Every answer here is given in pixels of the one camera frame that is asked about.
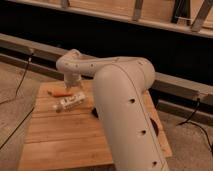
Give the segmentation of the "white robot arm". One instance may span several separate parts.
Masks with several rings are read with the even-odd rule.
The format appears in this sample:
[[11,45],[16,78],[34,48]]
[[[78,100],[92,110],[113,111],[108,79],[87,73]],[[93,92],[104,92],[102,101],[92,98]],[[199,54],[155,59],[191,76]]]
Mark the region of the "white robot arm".
[[169,171],[142,95],[155,81],[143,57],[87,59],[76,49],[56,62],[67,87],[93,79],[93,99],[116,171]]

